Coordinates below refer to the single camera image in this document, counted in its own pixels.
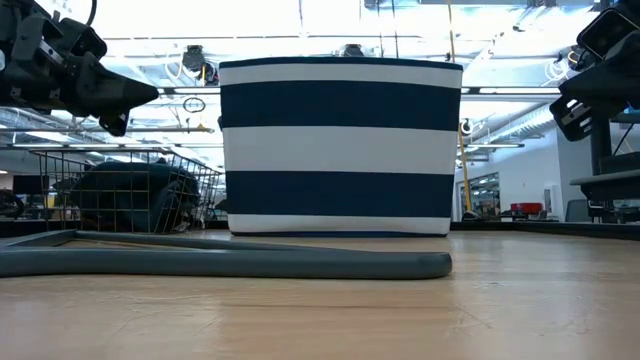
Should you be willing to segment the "dark teal cloth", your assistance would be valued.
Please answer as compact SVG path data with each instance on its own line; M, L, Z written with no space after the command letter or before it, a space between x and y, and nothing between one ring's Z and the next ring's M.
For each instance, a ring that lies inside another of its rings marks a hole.
M153 233L151 164L104 162L84 172L70 193L83 223L99 231Z

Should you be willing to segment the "red box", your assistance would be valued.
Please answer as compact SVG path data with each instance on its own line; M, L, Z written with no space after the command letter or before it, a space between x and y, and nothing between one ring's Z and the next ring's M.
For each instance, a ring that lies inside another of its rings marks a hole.
M513 215L529 216L537 215L544 210L543 204L539 202L518 202L511 203L510 210Z

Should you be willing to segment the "navy white striped fabric bin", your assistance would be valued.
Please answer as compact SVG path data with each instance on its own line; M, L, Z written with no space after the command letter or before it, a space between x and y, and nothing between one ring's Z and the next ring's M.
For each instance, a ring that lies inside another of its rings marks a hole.
M459 64L398 58L222 63L230 230L447 234L462 79Z

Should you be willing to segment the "grey clothes hanger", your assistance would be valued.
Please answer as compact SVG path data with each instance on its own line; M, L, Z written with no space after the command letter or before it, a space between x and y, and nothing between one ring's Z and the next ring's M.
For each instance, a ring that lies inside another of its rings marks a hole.
M447 252L376 252L77 230L0 238L0 278L152 275L426 280L451 273Z

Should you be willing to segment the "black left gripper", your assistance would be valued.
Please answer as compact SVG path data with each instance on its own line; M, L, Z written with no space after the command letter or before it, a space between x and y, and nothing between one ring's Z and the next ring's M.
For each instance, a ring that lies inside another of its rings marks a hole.
M49 14L35 0L0 0L0 106L78 111L126 134L128 111L159 97L155 86L106 69L89 52L78 78L67 65L80 23Z

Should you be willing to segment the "black aluminium table frame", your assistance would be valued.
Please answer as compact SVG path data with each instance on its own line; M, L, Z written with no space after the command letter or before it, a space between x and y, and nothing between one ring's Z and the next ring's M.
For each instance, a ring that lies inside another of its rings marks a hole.
M0 238L30 235L49 230L62 230L60 221L11 220L0 221ZM515 231L554 235L582 236L640 241L640 225L566 222L452 222L451 231Z

